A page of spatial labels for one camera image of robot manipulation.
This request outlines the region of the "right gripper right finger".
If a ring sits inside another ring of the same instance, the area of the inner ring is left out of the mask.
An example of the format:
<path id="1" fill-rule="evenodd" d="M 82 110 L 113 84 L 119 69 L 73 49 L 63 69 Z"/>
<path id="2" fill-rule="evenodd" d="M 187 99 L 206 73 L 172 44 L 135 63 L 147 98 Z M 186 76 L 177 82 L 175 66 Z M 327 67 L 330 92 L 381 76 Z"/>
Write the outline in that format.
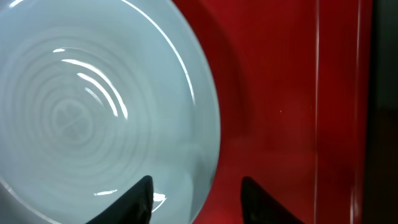
<path id="1" fill-rule="evenodd" d="M 244 224 L 303 224 L 251 177 L 242 179 L 241 207 Z"/>

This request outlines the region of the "light blue plate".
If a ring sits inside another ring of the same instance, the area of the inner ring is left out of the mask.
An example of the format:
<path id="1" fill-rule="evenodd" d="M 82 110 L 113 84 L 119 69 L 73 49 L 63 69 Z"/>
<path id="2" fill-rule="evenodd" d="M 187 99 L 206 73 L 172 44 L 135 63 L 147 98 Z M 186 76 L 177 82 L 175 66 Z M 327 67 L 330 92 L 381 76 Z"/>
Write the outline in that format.
<path id="1" fill-rule="evenodd" d="M 1 222 L 88 223 L 142 178 L 151 223 L 193 223 L 220 111 L 172 1 L 1 1 Z"/>

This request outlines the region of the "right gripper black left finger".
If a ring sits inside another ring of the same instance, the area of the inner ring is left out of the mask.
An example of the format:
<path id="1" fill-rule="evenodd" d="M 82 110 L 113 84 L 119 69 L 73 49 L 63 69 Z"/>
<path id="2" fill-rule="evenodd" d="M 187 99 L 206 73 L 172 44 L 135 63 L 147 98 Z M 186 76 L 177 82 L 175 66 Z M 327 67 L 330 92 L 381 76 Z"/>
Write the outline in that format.
<path id="1" fill-rule="evenodd" d="M 87 224 L 149 224 L 153 194 L 152 177 L 146 175 Z"/>

